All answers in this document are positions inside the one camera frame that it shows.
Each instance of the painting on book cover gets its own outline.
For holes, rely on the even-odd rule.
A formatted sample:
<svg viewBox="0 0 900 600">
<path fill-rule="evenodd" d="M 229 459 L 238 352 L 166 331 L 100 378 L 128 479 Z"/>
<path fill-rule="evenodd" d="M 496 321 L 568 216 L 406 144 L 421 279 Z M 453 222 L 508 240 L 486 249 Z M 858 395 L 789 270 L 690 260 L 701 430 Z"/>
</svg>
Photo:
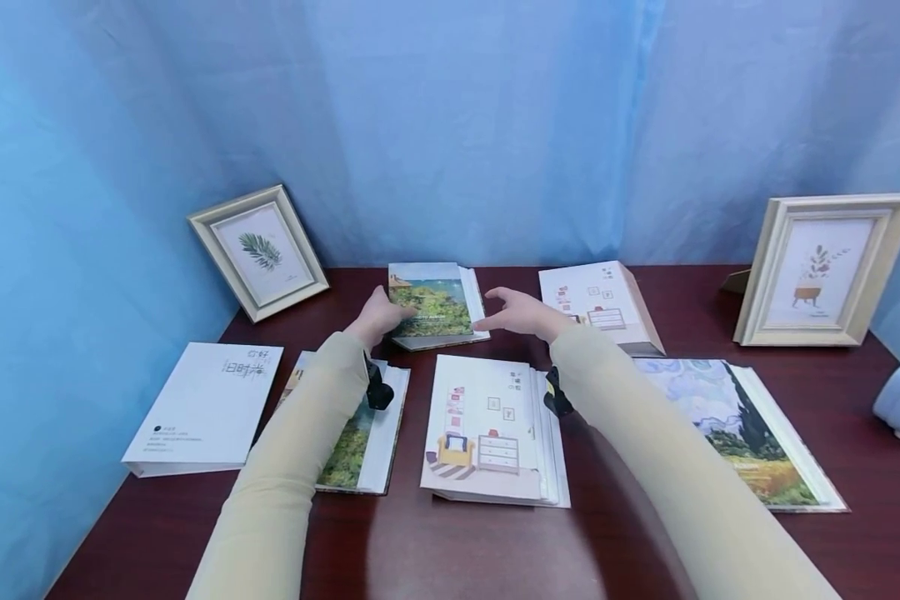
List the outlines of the painting on book cover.
<svg viewBox="0 0 900 600">
<path fill-rule="evenodd" d="M 815 506 L 817 499 L 739 381 L 719 360 L 638 359 L 767 506 Z"/>
<path fill-rule="evenodd" d="M 297 365 L 293 367 L 290 379 L 287 380 L 286 387 L 280 393 L 280 399 L 276 404 L 277 408 L 280 408 L 280 405 L 290 397 L 291 392 L 303 380 L 307 361 L 312 355 L 312 352 L 300 354 Z M 323 472 L 317 479 L 318 486 L 356 490 L 357 482 L 360 481 L 360 470 L 363 468 L 363 455 L 367 453 L 373 419 L 373 410 L 370 409 L 368 400 L 364 397 L 353 417 L 350 417 L 347 424 L 343 425 L 337 446 L 332 450 Z"/>
<path fill-rule="evenodd" d="M 392 264 L 387 284 L 393 303 L 417 309 L 416 317 L 393 331 L 394 337 L 473 333 L 456 263 Z"/>
<path fill-rule="evenodd" d="M 519 381 L 520 374 L 513 373 L 511 380 Z M 500 497 L 538 495 L 539 471 L 525 454 L 533 454 L 533 437 L 526 423 L 518 422 L 521 407 L 507 394 L 476 397 L 468 389 L 447 391 L 439 408 L 442 428 L 424 449 L 423 481 L 433 488 Z"/>
</svg>

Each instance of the beige sleeve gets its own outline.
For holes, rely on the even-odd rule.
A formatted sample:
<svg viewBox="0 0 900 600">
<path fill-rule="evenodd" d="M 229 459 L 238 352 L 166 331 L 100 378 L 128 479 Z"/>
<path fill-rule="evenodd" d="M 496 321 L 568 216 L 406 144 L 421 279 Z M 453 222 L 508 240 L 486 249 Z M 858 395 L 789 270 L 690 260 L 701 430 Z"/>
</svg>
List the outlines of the beige sleeve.
<svg viewBox="0 0 900 600">
<path fill-rule="evenodd" d="M 570 403 L 650 498 L 699 598 L 839 598 L 733 468 L 606 334 L 571 327 L 551 355 Z"/>
<path fill-rule="evenodd" d="M 313 486 L 367 385 L 363 346 L 333 334 L 250 451 L 187 598 L 298 598 Z"/>
</svg>

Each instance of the framed print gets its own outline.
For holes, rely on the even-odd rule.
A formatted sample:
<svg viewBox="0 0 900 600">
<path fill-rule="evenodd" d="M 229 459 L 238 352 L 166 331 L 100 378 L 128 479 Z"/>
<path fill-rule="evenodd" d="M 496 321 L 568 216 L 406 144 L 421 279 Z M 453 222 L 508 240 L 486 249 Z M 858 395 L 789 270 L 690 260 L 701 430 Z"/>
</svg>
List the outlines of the framed print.
<svg viewBox="0 0 900 600">
<path fill-rule="evenodd" d="M 330 287 L 283 185 L 187 219 L 254 323 Z"/>
<path fill-rule="evenodd" d="M 859 346 L 900 251 L 900 194 L 775 197 L 733 341 Z"/>
</svg>

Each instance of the picture frame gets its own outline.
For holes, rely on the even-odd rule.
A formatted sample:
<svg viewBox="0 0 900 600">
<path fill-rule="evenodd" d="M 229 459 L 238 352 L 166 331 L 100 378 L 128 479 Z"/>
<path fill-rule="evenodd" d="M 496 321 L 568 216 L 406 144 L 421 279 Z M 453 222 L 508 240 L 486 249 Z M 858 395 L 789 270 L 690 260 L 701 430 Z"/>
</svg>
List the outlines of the picture frame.
<svg viewBox="0 0 900 600">
<path fill-rule="evenodd" d="M 733 341 L 859 346 L 900 251 L 900 194 L 774 197 Z"/>
<path fill-rule="evenodd" d="M 330 289 L 282 184 L 187 220 L 254 323 Z"/>
</svg>

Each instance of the book-shaped storage box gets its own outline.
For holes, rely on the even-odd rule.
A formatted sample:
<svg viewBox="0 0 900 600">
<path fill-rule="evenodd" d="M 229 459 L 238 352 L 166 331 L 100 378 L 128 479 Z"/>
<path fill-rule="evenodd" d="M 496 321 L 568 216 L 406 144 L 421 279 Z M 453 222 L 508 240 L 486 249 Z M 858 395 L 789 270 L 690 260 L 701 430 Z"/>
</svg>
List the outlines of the book-shaped storage box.
<svg viewBox="0 0 900 600">
<path fill-rule="evenodd" d="M 768 509 L 790 513 L 848 510 L 752 368 L 722 360 L 634 362 Z"/>
<path fill-rule="evenodd" d="M 310 360 L 313 360 L 313 352 L 300 353 L 277 408 L 285 402 L 293 402 L 291 392 L 305 377 Z M 384 383 L 392 387 L 393 400 L 387 410 L 374 411 L 363 397 L 353 417 L 343 426 L 340 440 L 317 479 L 319 491 L 387 493 L 410 371 L 391 367 L 382 360 L 374 362 L 380 368 Z"/>
<path fill-rule="evenodd" d="M 240 468 L 281 347 L 190 342 L 123 454 L 137 478 Z"/>
<path fill-rule="evenodd" d="M 437 356 L 420 487 L 450 500 L 570 508 L 546 373 Z"/>
<path fill-rule="evenodd" d="M 474 331 L 483 318 L 477 274 L 455 262 L 403 262 L 389 265 L 387 289 L 391 302 L 413 306 L 417 316 L 393 331 L 393 341 L 408 350 L 445 348 L 457 343 L 488 340 L 488 331 Z"/>
<path fill-rule="evenodd" d="M 631 356 L 666 355 L 636 279 L 620 261 L 551 269 L 539 277 L 544 304 L 606 331 Z"/>
</svg>

